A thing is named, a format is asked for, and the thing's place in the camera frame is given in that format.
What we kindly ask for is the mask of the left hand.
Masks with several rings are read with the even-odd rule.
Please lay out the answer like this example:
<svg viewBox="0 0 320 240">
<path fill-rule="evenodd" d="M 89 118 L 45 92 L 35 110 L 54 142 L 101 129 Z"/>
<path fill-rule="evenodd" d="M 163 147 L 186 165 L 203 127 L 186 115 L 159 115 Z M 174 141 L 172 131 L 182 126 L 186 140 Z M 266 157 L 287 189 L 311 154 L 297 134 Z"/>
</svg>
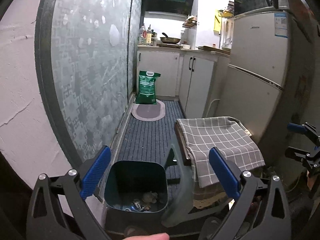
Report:
<svg viewBox="0 0 320 240">
<path fill-rule="evenodd" d="M 170 236 L 167 233 L 158 233 L 148 236 L 131 236 L 124 240 L 169 240 Z"/>
</svg>

